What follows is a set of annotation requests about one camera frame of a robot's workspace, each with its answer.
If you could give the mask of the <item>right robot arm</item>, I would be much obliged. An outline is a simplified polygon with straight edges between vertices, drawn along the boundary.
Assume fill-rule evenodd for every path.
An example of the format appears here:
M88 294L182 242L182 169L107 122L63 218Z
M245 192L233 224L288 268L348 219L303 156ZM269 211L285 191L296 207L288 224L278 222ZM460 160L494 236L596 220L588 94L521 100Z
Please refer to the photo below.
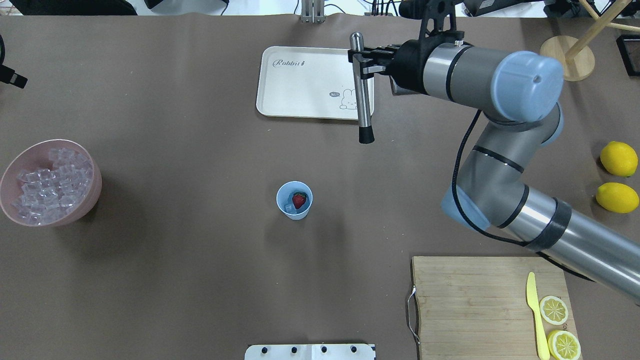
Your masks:
M375 140L367 85L375 74L483 113L487 126L464 164L455 165L442 210L479 233L503 229L510 243L638 303L639 244L521 181L535 153L563 129L557 60L476 47L444 33L371 48L354 32L349 42L361 144Z

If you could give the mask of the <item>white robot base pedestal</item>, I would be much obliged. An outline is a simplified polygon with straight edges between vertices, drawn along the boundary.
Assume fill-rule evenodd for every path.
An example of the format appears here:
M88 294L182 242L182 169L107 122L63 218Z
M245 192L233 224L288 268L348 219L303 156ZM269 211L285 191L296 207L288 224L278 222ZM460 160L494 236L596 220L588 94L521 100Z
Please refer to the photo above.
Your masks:
M245 360L376 360L374 345L366 343L254 344Z

